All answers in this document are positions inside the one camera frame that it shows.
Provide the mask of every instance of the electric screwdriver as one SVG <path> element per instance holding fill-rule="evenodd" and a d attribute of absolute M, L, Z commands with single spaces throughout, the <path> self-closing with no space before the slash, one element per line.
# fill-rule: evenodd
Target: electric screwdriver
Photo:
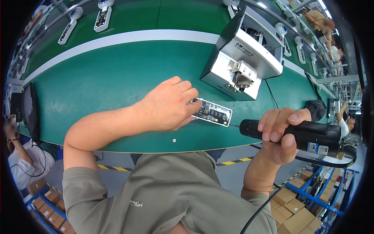
<path fill-rule="evenodd" d="M 259 120 L 245 119 L 239 127 L 244 136 L 262 140 L 262 132 L 257 130 Z M 290 125 L 284 131 L 284 135 L 291 133 L 295 136 L 297 149 L 314 154 L 336 156 L 341 146 L 341 128 L 336 125 L 319 124 L 303 121 L 297 126 Z"/>

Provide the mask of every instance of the tan shirt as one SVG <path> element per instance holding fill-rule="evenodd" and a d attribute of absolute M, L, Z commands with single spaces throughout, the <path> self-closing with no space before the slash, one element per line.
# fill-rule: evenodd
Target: tan shirt
<path fill-rule="evenodd" d="M 317 10 L 311 10 L 307 13 L 307 15 L 310 15 L 311 17 L 313 17 L 313 19 L 315 21 L 317 21 L 320 25 L 323 24 L 323 22 L 325 21 L 325 18 L 326 18 L 321 12 L 319 12 Z M 326 39 L 331 41 L 331 29 L 329 29 L 328 27 L 321 27 L 320 28 L 315 24 L 313 24 L 313 26 L 314 26 L 313 27 L 314 30 L 322 31 L 325 34 Z"/>
<path fill-rule="evenodd" d="M 225 190 L 214 167 L 206 152 L 143 154 L 111 198 L 97 171 L 69 168 L 62 181 L 66 216 L 78 234 L 168 234 L 178 222 L 192 234 L 240 233 L 268 197 Z M 270 204 L 246 233 L 277 233 Z"/>

